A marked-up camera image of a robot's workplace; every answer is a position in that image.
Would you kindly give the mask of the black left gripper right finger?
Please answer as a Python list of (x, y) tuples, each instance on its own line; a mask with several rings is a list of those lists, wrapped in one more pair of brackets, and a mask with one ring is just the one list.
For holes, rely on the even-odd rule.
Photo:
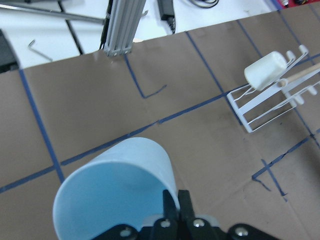
[(193, 222), (196, 215), (193, 209), (191, 195), (188, 190), (178, 191), (178, 201), (180, 205), (178, 220), (180, 225), (185, 225), (188, 222)]

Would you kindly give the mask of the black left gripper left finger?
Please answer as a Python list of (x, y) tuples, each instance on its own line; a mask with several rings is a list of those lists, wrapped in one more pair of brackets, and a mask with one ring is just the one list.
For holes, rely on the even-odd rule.
[(162, 225), (177, 225), (179, 220), (178, 210), (173, 197), (168, 190), (162, 192), (163, 219)]

